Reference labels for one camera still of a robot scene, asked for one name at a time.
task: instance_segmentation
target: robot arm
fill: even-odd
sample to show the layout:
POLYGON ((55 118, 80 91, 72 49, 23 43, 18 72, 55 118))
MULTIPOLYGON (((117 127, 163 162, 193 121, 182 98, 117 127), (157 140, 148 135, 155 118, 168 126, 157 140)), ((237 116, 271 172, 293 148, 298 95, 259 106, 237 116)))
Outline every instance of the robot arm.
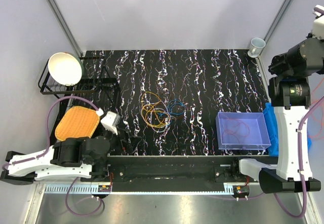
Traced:
POLYGON ((269 96, 278 122, 279 156, 276 169, 252 159, 242 159, 239 171, 260 182, 263 192, 301 192, 298 158, 298 132, 302 133, 303 175, 307 191, 319 191, 320 181, 313 178, 308 161, 307 120, 298 130, 300 120, 311 105, 308 76, 324 74, 324 7, 314 8, 316 20, 308 38, 275 56, 269 72, 269 96))

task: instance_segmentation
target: clear plastic box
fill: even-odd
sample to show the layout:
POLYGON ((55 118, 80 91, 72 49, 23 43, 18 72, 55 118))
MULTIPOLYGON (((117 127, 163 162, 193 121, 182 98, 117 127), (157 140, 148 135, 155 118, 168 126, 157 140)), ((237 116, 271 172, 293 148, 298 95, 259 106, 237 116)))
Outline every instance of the clear plastic box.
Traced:
POLYGON ((220 150, 265 150, 271 146, 263 113, 219 112, 216 129, 220 150))

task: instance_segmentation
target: table surface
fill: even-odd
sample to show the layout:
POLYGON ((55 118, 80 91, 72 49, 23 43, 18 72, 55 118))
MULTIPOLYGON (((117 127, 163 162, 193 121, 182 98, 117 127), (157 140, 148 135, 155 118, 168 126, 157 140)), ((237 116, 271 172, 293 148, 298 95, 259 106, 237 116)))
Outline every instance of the table surface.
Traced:
MULTIPOLYGON (((251 195, 257 195, 260 191, 258 186, 251 186, 251 195)), ((300 213, 296 194, 279 196, 292 213, 300 213)), ((286 215, 272 194, 240 202, 217 200, 211 196, 111 195, 104 199, 104 210, 92 217, 77 217, 67 212, 64 198, 63 194, 44 195, 36 223, 306 223, 305 219, 293 219, 286 215)), ((84 196, 69 196, 70 207, 77 213, 89 213, 98 205, 96 201, 89 199, 73 205, 81 198, 84 196)))
MULTIPOLYGON (((88 73, 94 70, 93 66, 106 65, 110 76, 119 82, 121 105, 118 113, 125 127, 137 136, 129 146, 130 155, 264 153, 219 150, 216 137, 215 118, 219 111, 262 112, 268 101, 257 63, 247 55, 247 50, 86 52, 86 57, 92 56, 102 59, 92 61, 92 67, 86 66, 88 73), (154 132, 140 114, 141 96, 145 91, 157 94, 165 104, 179 99, 186 107, 183 118, 173 121, 165 132, 154 132)), ((101 96, 104 93, 95 98, 97 104, 105 108, 101 96)))

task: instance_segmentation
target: black wire rack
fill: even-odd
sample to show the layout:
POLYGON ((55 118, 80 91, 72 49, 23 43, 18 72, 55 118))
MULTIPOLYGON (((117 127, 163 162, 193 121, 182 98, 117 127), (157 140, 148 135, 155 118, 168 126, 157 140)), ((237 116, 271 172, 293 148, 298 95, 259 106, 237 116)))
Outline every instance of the black wire rack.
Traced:
POLYGON ((84 94, 93 93, 101 88, 103 83, 102 75, 105 69, 105 65, 103 64, 103 57, 81 57, 80 59, 83 61, 85 75, 83 75, 81 77, 81 80, 75 85, 61 85, 56 82, 48 71, 47 61, 42 75, 40 76, 40 79, 38 81, 40 92, 44 95, 71 94, 71 91, 73 91, 73 94, 84 94))

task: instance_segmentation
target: gray wall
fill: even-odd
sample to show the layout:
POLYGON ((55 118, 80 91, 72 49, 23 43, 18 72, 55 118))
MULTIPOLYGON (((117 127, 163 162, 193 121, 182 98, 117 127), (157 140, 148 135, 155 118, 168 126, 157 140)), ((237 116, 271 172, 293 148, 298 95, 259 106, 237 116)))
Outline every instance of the gray wall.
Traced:
POLYGON ((81 49, 246 48, 283 0, 56 0, 81 49))
MULTIPOLYGON (((311 31, 314 15, 312 9, 315 5, 324 5, 324 0, 294 0, 275 31, 273 37, 269 41, 266 49, 263 51, 261 61, 266 69, 271 63, 274 55, 284 53, 289 48, 300 43, 311 31)), ((324 76, 313 74, 309 78, 311 90, 313 90, 324 76)), ((324 83, 312 94, 312 100, 320 99, 324 95, 324 83)), ((315 112, 318 119, 321 118, 321 109, 315 112)), ((313 118, 308 121, 308 132, 311 135, 316 135, 320 131, 320 124, 313 118)), ((324 189, 324 168, 323 168, 323 154, 324 142, 323 139, 314 139, 312 147, 309 151, 311 169, 313 176, 322 182, 322 189, 324 189)), ((318 209, 321 213, 322 220, 324 220, 324 191, 314 193, 318 209)))
MULTIPOLYGON (((7 151, 32 153, 46 146, 45 117, 55 98, 40 94, 38 78, 50 55, 72 49, 46 0, 0 0, 0 13, 3 164, 7 151)), ((0 182, 0 223, 22 223, 30 190, 0 182)))

